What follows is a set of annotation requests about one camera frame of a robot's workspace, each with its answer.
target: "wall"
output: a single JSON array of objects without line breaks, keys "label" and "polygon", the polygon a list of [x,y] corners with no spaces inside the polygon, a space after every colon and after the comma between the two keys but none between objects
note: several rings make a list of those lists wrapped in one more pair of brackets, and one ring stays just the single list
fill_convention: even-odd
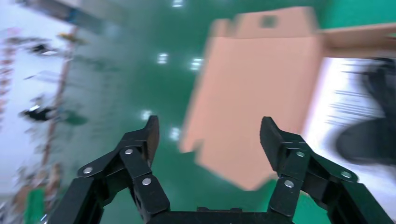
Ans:
[{"label": "wall", "polygon": [[127,11],[108,0],[83,0],[79,9],[103,20],[123,25],[128,17]]},{"label": "wall", "polygon": [[57,0],[67,6],[77,8],[80,5],[80,0]]},{"label": "wall", "polygon": [[[53,39],[53,47],[66,47],[66,43],[56,38],[60,32],[70,32],[70,24],[56,21],[25,8],[0,2],[0,49],[4,49],[4,40],[11,33],[8,28],[18,28],[18,36],[41,37]],[[0,194],[9,194],[13,189],[13,177],[21,165],[40,162],[42,155],[35,151],[45,145],[49,124],[32,124],[22,119],[18,113],[33,105],[31,99],[45,95],[45,103],[50,104],[58,88],[59,75],[62,71],[64,59],[61,57],[39,57],[24,49],[18,49],[14,55],[14,62],[10,67],[14,69],[9,92],[3,98],[8,100],[3,113],[2,132],[0,133]],[[24,78],[37,75],[35,78]],[[44,82],[40,77],[46,76],[51,82]],[[27,133],[30,128],[36,131]]]}]

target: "green epoxy floor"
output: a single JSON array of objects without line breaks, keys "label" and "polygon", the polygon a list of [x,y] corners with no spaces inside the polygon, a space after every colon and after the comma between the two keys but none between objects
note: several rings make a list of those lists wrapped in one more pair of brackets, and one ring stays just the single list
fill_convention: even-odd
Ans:
[{"label": "green epoxy floor", "polygon": [[[255,192],[244,192],[196,165],[194,153],[179,153],[177,142],[170,138],[172,128],[183,125],[199,76],[190,70],[190,63],[202,57],[214,19],[300,5],[314,6],[323,28],[396,21],[396,3],[385,0],[184,0],[178,8],[172,7],[172,0],[117,2],[130,12],[130,18],[115,47],[107,44],[106,37],[84,30],[77,33],[89,44],[76,48],[63,94],[63,107],[76,116],[57,126],[51,160],[63,163],[67,185],[78,168],[113,150],[125,132],[142,128],[141,114],[152,111],[161,127],[153,173],[173,210],[199,206],[265,211],[274,188],[270,182]],[[168,55],[166,64],[157,63],[160,53]],[[142,223],[129,193],[123,191],[106,207],[101,223],[126,222]],[[299,201],[295,222],[329,223],[325,212],[305,196]]]}]

